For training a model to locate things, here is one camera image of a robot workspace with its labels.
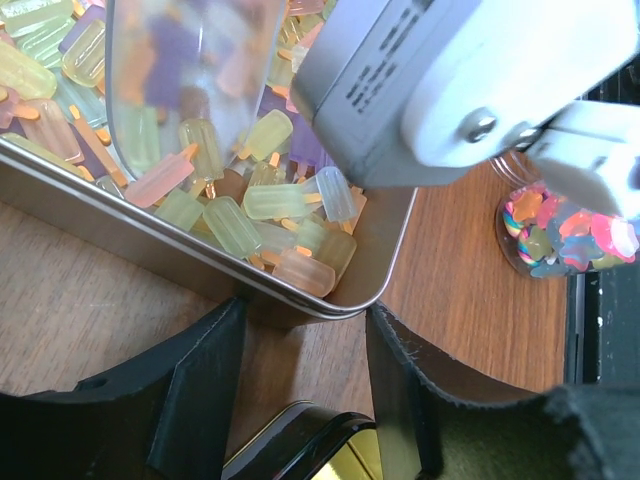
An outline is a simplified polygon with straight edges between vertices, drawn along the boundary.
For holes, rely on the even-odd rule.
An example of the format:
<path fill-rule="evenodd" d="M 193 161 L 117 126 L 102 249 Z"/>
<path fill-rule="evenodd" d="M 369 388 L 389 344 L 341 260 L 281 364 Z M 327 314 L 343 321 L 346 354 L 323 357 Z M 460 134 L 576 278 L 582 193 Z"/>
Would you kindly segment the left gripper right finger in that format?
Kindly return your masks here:
<path fill-rule="evenodd" d="M 366 311 L 386 479 L 636 479 L 639 389 L 564 384 L 543 393 L 496 380 Z"/>

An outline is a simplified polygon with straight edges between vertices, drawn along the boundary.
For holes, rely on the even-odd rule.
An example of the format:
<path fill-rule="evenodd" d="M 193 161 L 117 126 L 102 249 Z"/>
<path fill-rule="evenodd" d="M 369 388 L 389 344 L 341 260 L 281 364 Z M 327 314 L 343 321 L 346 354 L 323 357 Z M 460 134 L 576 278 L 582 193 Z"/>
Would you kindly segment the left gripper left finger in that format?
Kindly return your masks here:
<path fill-rule="evenodd" d="M 219 478 L 246 327 L 232 298 L 71 391 L 2 395 L 2 478 Z"/>

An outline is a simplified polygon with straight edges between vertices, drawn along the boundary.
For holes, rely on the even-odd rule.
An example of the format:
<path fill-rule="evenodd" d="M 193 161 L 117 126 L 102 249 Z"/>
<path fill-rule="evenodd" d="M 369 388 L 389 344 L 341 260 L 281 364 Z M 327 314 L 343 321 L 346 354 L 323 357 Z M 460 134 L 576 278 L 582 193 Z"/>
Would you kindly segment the silver tin of gummies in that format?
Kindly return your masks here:
<path fill-rule="evenodd" d="M 107 5 L 1 5 L 1 199 L 198 292 L 255 291 L 297 324 L 352 317 L 388 285 L 416 193 L 337 168 L 291 98 L 341 1 L 283 1 L 257 116 L 222 178 L 140 208 L 108 125 Z"/>

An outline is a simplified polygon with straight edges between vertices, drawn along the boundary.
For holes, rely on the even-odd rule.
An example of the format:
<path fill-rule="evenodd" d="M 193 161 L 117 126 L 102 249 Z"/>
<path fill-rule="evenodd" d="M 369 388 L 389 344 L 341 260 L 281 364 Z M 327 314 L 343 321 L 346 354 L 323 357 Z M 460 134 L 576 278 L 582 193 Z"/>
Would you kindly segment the clear plastic scoop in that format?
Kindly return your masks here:
<path fill-rule="evenodd" d="M 106 101 L 113 145 L 148 208 L 188 180 L 212 183 L 246 144 L 286 4 L 111 1 Z"/>

